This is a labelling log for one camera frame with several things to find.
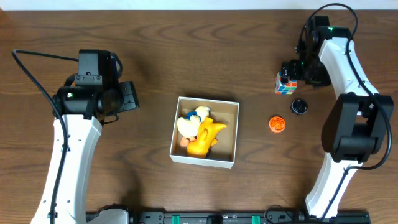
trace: toy duck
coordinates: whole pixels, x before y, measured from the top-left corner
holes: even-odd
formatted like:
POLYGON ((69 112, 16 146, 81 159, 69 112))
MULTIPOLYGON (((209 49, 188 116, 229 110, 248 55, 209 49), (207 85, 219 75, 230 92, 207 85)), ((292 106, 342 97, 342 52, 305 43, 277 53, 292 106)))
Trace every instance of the toy duck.
POLYGON ((189 112, 184 118, 177 120, 177 129, 183 136, 180 145, 187 147, 190 142, 196 140, 199 125, 209 116, 210 108, 207 106, 199 106, 194 111, 189 112))
POLYGON ((205 158, 210 146, 217 144, 216 135, 218 132, 226 127, 227 125, 213 123, 213 119, 206 117, 199 126, 198 139, 188 144, 187 154, 193 157, 205 158))

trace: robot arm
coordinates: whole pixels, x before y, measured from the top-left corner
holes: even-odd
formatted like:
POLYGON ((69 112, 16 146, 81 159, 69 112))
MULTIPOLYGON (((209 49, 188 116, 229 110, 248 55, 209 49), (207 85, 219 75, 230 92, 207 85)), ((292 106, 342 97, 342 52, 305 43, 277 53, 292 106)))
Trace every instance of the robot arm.
MULTIPOLYGON (((91 160, 106 116, 139 107, 132 82, 119 83, 121 63, 116 54, 104 50, 80 50, 79 73, 53 97, 67 127, 68 152, 58 186, 55 222, 86 222, 86 191, 91 160)), ((63 145, 59 120, 54 121, 54 147, 44 193, 32 224, 48 223, 49 211, 63 145)), ((128 224, 123 209, 103 210, 90 221, 95 224, 128 224)))
MULTIPOLYGON (((306 24, 305 42, 300 41, 297 47, 300 60, 282 64, 281 74, 285 79, 305 80, 313 86, 332 84, 336 93, 336 104, 322 129, 322 147, 326 152, 323 165, 314 188, 305 199, 308 214, 317 218, 337 215, 338 204, 356 172, 356 169, 348 171, 330 204, 345 169, 362 166, 371 154, 377 153, 386 133, 381 113, 359 85, 345 55, 350 35, 348 28, 330 26, 327 16, 315 16, 306 24), (356 123, 357 116, 368 120, 356 123)), ((390 118, 391 97, 379 95, 371 85, 355 54, 353 41, 349 43, 349 50, 364 85, 375 94, 390 118)))

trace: white box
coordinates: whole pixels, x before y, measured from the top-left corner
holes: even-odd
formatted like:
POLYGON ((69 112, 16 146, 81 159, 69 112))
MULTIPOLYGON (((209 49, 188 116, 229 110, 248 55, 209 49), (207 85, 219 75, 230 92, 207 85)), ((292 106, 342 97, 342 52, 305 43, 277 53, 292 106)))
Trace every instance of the white box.
POLYGON ((239 103, 180 96, 178 98, 177 111, 175 112, 170 157, 174 162, 231 168, 235 163, 238 115, 239 103), (210 108, 210 118, 214 119, 215 123, 227 125, 226 128, 217 134, 216 138, 218 142, 211 147, 211 152, 206 159, 187 156, 187 148, 180 146, 182 135, 177 129, 177 119, 185 116, 189 111, 193 111, 198 106, 208 106, 210 108))

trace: colorful cube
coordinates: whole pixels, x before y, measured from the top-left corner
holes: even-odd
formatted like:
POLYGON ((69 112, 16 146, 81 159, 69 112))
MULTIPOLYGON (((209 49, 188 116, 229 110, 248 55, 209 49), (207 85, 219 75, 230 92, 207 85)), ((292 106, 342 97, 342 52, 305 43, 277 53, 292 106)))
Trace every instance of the colorful cube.
POLYGON ((297 88, 297 81, 290 80, 286 85, 283 85, 280 82, 280 72, 278 72, 277 76, 275 77, 275 93, 276 94, 292 94, 294 90, 297 88))

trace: white plush toy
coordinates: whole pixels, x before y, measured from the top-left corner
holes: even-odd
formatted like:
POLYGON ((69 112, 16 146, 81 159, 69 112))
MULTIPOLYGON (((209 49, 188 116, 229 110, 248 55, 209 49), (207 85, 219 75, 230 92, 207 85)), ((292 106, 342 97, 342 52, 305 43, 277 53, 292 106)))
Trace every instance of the white plush toy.
POLYGON ((209 116, 210 108, 207 106, 199 106, 194 111, 189 112, 185 118, 180 117, 177 120, 177 129, 184 137, 181 143, 182 146, 187 145, 186 139, 189 141, 194 140, 195 136, 198 135, 199 125, 204 122, 205 118, 209 116))

